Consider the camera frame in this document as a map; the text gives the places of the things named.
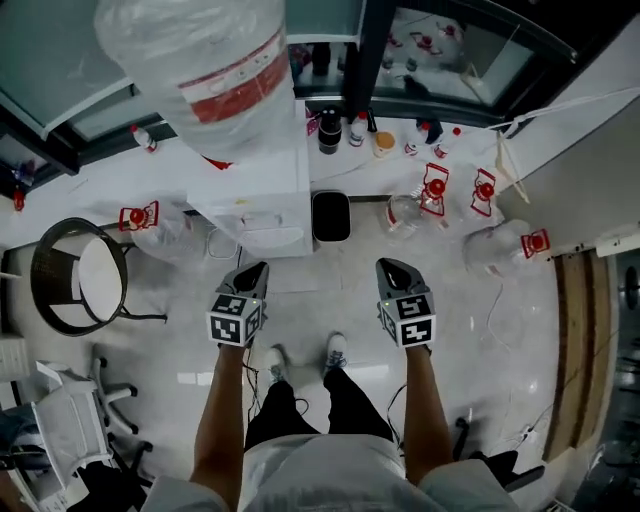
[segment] sneaker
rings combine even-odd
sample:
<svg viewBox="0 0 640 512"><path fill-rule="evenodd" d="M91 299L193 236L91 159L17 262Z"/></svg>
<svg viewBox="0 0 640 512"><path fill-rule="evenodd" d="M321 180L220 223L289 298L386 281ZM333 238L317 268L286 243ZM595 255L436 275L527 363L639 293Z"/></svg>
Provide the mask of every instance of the sneaker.
<svg viewBox="0 0 640 512"><path fill-rule="evenodd" d="M327 361L324 364L323 377L335 368L347 366L347 338L341 332L332 332L327 340Z"/></svg>
<svg viewBox="0 0 640 512"><path fill-rule="evenodd" d="M266 369L269 371L269 385L273 386L276 382L289 382L287 374L287 364L284 361L282 352L276 347L268 350L264 356Z"/></svg>

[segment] glass window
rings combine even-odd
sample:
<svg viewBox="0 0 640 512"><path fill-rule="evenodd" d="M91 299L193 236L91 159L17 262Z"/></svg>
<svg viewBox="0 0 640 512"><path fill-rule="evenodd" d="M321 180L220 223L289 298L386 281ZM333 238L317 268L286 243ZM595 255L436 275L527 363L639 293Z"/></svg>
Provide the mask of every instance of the glass window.
<svg viewBox="0 0 640 512"><path fill-rule="evenodd" d="M130 85L69 119L83 139L90 141L155 114L140 91Z"/></svg>
<svg viewBox="0 0 640 512"><path fill-rule="evenodd" d="M428 93L493 106L532 55L511 38L398 8L374 95L424 99Z"/></svg>
<svg viewBox="0 0 640 512"><path fill-rule="evenodd" d="M0 137L0 194L13 199L16 188L29 190L41 171L50 169L47 161L24 147L10 135Z"/></svg>
<svg viewBox="0 0 640 512"><path fill-rule="evenodd" d="M305 92L340 94L347 43L290 44L289 62L297 96Z"/></svg>
<svg viewBox="0 0 640 512"><path fill-rule="evenodd" d="M361 10L362 0L287 0L287 35L295 42L309 41L305 35L356 36Z"/></svg>
<svg viewBox="0 0 640 512"><path fill-rule="evenodd" d="M97 0L18 0L0 6L0 93L8 110L48 130L126 81L100 48Z"/></svg>

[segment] plastic bottle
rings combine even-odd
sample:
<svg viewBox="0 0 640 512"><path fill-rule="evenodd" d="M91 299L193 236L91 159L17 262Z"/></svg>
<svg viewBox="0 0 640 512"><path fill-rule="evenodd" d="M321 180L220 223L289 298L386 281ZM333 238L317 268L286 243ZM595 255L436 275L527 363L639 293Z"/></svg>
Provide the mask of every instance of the plastic bottle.
<svg viewBox="0 0 640 512"><path fill-rule="evenodd" d="M359 112L358 117L356 117L351 123L351 134L349 135L349 144L352 146L359 148L362 146L364 142L364 137L367 134L367 113Z"/></svg>
<svg viewBox="0 0 640 512"><path fill-rule="evenodd" d="M464 259L472 273L505 278L535 270L538 254L548 249L546 230L531 233L529 224L514 219L470 235Z"/></svg>
<svg viewBox="0 0 640 512"><path fill-rule="evenodd" d="M423 122L420 126L417 126L415 130L410 130L407 135L407 142L404 145L404 152L409 156L416 156L421 146L427 143L429 137L429 129L431 125L427 122Z"/></svg>
<svg viewBox="0 0 640 512"><path fill-rule="evenodd" d="M453 146L457 143L457 138L461 133L462 130L456 126L453 130L451 130L451 134L443 134L440 142L433 148L433 154L440 159L445 158L451 152Z"/></svg>
<svg viewBox="0 0 640 512"><path fill-rule="evenodd" d="M382 226L393 241L402 241L419 231L425 222L420 200L408 195L391 196L382 215Z"/></svg>
<svg viewBox="0 0 640 512"><path fill-rule="evenodd" d="M204 261L205 237L198 235L191 219L171 203L154 201L144 209L123 208L120 230L131 231L133 243L149 256L176 267L194 270Z"/></svg>
<svg viewBox="0 0 640 512"><path fill-rule="evenodd" d="M158 143L149 135L144 128L139 128L135 124L131 126L131 133L136 142L144 148L147 153L153 153L158 149Z"/></svg>

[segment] wall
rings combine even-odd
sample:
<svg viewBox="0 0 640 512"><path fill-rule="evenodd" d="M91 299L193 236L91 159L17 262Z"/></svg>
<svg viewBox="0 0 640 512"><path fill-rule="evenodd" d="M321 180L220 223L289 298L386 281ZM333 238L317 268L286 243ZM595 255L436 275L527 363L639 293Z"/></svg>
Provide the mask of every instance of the wall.
<svg viewBox="0 0 640 512"><path fill-rule="evenodd" d="M640 99L523 180L531 204L513 187L498 198L507 218L546 228L555 254L640 221Z"/></svg>
<svg viewBox="0 0 640 512"><path fill-rule="evenodd" d="M640 15L552 103L640 86ZM625 94L533 120L511 139L521 178L549 162L615 115L635 97Z"/></svg>

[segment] wooden plank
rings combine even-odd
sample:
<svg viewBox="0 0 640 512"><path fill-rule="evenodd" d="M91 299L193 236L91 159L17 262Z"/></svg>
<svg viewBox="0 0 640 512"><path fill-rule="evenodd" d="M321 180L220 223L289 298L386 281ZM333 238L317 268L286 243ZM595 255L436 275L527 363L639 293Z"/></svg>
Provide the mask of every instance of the wooden plank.
<svg viewBox="0 0 640 512"><path fill-rule="evenodd" d="M561 256L555 260L558 281L560 340L558 378L549 434L543 459L555 459L571 446L583 403L587 357L587 257Z"/></svg>
<svg viewBox="0 0 640 512"><path fill-rule="evenodd" d="M589 372L590 379L585 382L582 423L576 431L573 443L576 448L593 435L598 423L609 369L609 341L611 340L611 304L607 261L604 258L598 258L595 251L590 251L587 255L587 281L591 281L589 296L592 298L589 301L589 327L591 329L589 365L591 371Z"/></svg>

